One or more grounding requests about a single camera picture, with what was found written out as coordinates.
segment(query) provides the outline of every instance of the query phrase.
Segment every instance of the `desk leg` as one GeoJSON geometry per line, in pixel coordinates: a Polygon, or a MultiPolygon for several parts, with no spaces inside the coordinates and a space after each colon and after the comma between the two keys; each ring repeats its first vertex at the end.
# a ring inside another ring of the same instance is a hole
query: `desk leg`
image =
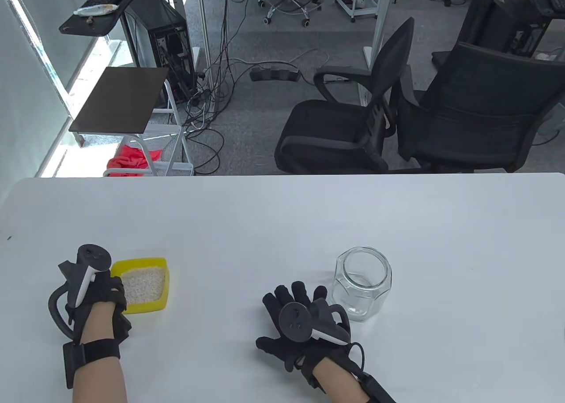
{"type": "MultiPolygon", "coordinates": [[[[363,54],[369,69],[373,68],[373,63],[379,54],[379,50],[383,45],[383,36],[385,30],[385,22],[387,21],[388,10],[392,0],[378,0],[377,1],[377,22],[375,24],[375,34],[373,35],[373,45],[371,47],[363,47],[363,54]]],[[[369,102],[369,92],[362,86],[359,87],[359,100],[361,105],[366,106],[369,102]]]]}
{"type": "Polygon", "coordinates": [[[206,56],[206,79],[210,90],[214,89],[214,80],[212,79],[212,59],[210,56],[210,42],[208,42],[208,27],[206,26],[206,12],[204,11],[204,0],[198,0],[200,4],[200,20],[202,20],[202,34],[204,36],[204,55],[206,56]]]}

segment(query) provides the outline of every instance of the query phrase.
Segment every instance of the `computer tower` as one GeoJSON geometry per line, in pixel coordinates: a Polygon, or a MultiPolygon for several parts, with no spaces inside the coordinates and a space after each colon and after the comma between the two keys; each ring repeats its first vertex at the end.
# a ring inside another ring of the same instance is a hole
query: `computer tower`
{"type": "Polygon", "coordinates": [[[196,72],[186,20],[166,0],[133,0],[125,12],[139,65],[169,68],[175,101],[188,101],[196,92],[196,72]]]}
{"type": "Polygon", "coordinates": [[[494,0],[474,44],[532,57],[550,22],[531,0],[494,0]]]}

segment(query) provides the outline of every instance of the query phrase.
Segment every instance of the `black office chair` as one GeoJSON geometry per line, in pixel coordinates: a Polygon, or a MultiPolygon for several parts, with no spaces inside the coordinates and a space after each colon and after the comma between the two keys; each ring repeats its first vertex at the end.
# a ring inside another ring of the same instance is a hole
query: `black office chair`
{"type": "Polygon", "coordinates": [[[460,42],[428,90],[414,91],[410,66],[393,87],[398,154],[414,157],[432,172],[514,172],[524,165],[543,117],[563,94],[565,63],[460,42]]]}
{"type": "Polygon", "coordinates": [[[383,140],[394,133],[395,126],[384,94],[406,68],[413,34],[414,19],[410,18],[380,50],[371,72],[335,66],[317,70],[314,83],[327,101],[308,100],[294,107],[275,150],[277,167],[289,173],[386,172],[383,140]],[[326,75],[348,78],[367,88],[371,92],[367,107],[337,102],[324,85],[326,75]]]}

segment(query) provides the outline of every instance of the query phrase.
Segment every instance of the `chair base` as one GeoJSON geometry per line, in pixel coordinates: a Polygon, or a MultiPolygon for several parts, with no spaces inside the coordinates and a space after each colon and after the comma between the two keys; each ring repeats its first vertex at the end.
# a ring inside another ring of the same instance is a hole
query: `chair base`
{"type": "MultiPolygon", "coordinates": [[[[289,3],[293,3],[295,6],[297,6],[301,11],[302,11],[302,15],[304,16],[304,19],[302,20],[302,26],[307,27],[310,23],[310,16],[309,16],[309,11],[305,8],[305,5],[301,4],[301,2],[299,0],[280,0],[279,2],[272,4],[271,8],[269,9],[267,16],[265,16],[265,18],[263,19],[263,23],[268,25],[271,23],[271,19],[275,14],[275,11],[277,11],[277,9],[284,4],[285,2],[289,2],[289,3]]],[[[260,7],[265,7],[267,4],[269,4],[270,2],[268,2],[267,0],[258,0],[257,4],[260,7]]],[[[321,6],[319,4],[316,5],[316,8],[319,10],[321,9],[321,6]]]]}

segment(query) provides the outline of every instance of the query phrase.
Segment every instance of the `yellow bowl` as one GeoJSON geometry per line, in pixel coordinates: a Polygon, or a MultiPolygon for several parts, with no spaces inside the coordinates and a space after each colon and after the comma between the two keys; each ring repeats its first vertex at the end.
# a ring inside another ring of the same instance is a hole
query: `yellow bowl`
{"type": "Polygon", "coordinates": [[[112,265],[110,272],[111,276],[121,277],[126,272],[148,267],[159,267],[165,270],[163,294],[161,294],[161,298],[159,300],[151,301],[149,303],[128,305],[128,310],[124,312],[125,314],[156,312],[157,310],[163,310],[165,306],[167,306],[167,298],[169,296],[169,268],[167,267],[167,260],[164,258],[155,257],[147,259],[120,260],[112,265]]]}

